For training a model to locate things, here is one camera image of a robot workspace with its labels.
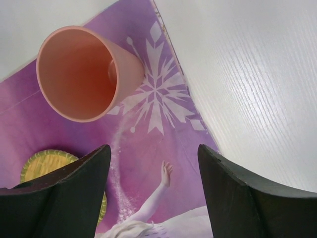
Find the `cartoon character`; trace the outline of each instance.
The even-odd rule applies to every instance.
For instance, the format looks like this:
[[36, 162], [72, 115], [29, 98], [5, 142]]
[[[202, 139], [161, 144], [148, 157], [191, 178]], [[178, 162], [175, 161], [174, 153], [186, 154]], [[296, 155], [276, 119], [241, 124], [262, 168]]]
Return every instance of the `cartoon character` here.
[[147, 223], [170, 187], [173, 166], [163, 161], [161, 183], [141, 206], [140, 210], [121, 224], [96, 238], [212, 238], [207, 207], [203, 206], [170, 218], [160, 224]]

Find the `yellow disc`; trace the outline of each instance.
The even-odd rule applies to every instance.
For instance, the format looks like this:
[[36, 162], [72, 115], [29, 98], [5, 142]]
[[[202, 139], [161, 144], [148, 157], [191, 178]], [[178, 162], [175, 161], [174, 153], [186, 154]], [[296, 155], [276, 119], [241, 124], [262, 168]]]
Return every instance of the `yellow disc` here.
[[[78, 158], [60, 150], [40, 151], [28, 159], [28, 161], [24, 164], [21, 171], [20, 182], [23, 183], [32, 179], [36, 179], [65, 165], [68, 165], [75, 160], [78, 160]], [[105, 216], [106, 205], [106, 194], [104, 194], [100, 208], [98, 224]]]

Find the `cup rim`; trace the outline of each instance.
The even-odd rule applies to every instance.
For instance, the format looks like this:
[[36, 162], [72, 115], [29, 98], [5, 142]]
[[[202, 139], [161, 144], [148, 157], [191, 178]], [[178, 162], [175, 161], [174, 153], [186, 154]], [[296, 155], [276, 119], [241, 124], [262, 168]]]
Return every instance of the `cup rim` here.
[[[114, 66], [115, 66], [115, 71], [116, 71], [116, 76], [117, 76], [117, 79], [116, 79], [116, 87], [115, 87], [115, 93], [114, 93], [114, 96], [112, 98], [112, 101], [110, 102], [109, 106], [102, 112], [100, 113], [99, 115], [93, 117], [93, 118], [89, 118], [89, 119], [77, 119], [77, 118], [72, 118], [72, 117], [69, 117], [68, 115], [60, 112], [51, 102], [50, 100], [48, 99], [48, 97], [46, 96], [46, 93], [45, 91], [43, 90], [43, 87], [42, 87], [42, 84], [41, 84], [41, 81], [40, 81], [40, 73], [39, 73], [39, 62], [41, 60], [41, 56], [42, 56], [42, 51], [44, 49], [44, 47], [46, 46], [46, 44], [48, 43], [48, 41], [53, 37], [55, 36], [56, 34], [60, 33], [60, 32], [63, 32], [63, 31], [67, 31], [67, 30], [81, 30], [81, 31], [84, 31], [86, 33], [89, 33], [90, 35], [96, 37], [105, 47], [106, 49], [109, 51], [111, 57], [112, 57], [112, 60], [114, 62]], [[83, 26], [64, 26], [64, 27], [61, 27], [61, 28], [58, 28], [57, 30], [53, 31], [52, 33], [49, 34], [49, 36], [47, 36], [45, 38], [45, 40], [43, 41], [43, 43], [41, 44], [41, 47], [39, 49], [39, 52], [38, 52], [38, 55], [37, 55], [37, 59], [36, 59], [36, 76], [37, 76], [37, 81], [38, 81], [38, 85], [40, 87], [40, 90], [42, 92], [42, 95], [44, 96], [45, 100], [47, 101], [47, 103], [54, 109], [54, 111], [56, 111], [58, 114], [60, 114], [62, 117], [66, 118], [66, 119], [69, 119], [71, 121], [75, 121], [75, 122], [92, 122], [92, 121], [95, 121], [95, 120], [98, 120], [100, 119], [101, 117], [103, 117], [107, 112], [109, 112], [113, 106], [114, 106], [114, 102], [116, 101], [117, 97], [118, 97], [118, 88], [120, 87], [120, 72], [118, 70], [118, 67], [117, 67], [117, 62], [116, 62], [116, 58], [115, 58], [115, 54], [113, 53], [112, 49], [109, 48], [107, 46], [107, 43], [105, 41], [105, 38], [101, 35], [99, 35], [98, 33], [94, 32], [93, 30], [90, 30], [86, 27], [83, 27]]]

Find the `snowflake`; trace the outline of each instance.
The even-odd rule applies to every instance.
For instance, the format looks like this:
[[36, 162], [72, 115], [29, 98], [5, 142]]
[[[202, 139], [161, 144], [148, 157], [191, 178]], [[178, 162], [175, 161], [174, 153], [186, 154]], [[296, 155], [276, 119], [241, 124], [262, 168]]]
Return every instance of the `snowflake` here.
[[[174, 58], [172, 57], [169, 60], [165, 58], [162, 64], [159, 63], [165, 44], [165, 41], [163, 41], [157, 45], [161, 35], [162, 30], [158, 22], [155, 22], [150, 29], [150, 36], [154, 45], [152, 46], [148, 39], [146, 40], [150, 65], [144, 63], [145, 79], [143, 84], [134, 95], [127, 97], [121, 106], [114, 107], [109, 114], [117, 115], [121, 107], [123, 107], [123, 115], [125, 115], [138, 105], [138, 109], [135, 112], [138, 118], [135, 125], [130, 129], [132, 133], [135, 132], [135, 128], [140, 120], [147, 118], [148, 114], [150, 114], [148, 133], [157, 128], [164, 134], [162, 116], [165, 117], [173, 128], [175, 128], [175, 120], [182, 123], [186, 123], [186, 120], [189, 120], [195, 130], [205, 130], [200, 120], [190, 120], [188, 118], [188, 116], [192, 116], [195, 113], [180, 103], [188, 102], [186, 98], [190, 96], [180, 72], [178, 70], [172, 71], [176, 67]], [[133, 45], [133, 40], [130, 37], [127, 37], [126, 40], [133, 48], [135, 54], [140, 58]]]

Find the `cup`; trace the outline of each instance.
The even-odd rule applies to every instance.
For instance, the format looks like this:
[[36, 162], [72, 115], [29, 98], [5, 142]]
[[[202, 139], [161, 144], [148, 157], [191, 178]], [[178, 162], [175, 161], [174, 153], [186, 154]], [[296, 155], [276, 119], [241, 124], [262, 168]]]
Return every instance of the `cup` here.
[[101, 118], [144, 78], [135, 55], [81, 26], [62, 27], [44, 40], [36, 73], [48, 104], [77, 122]]

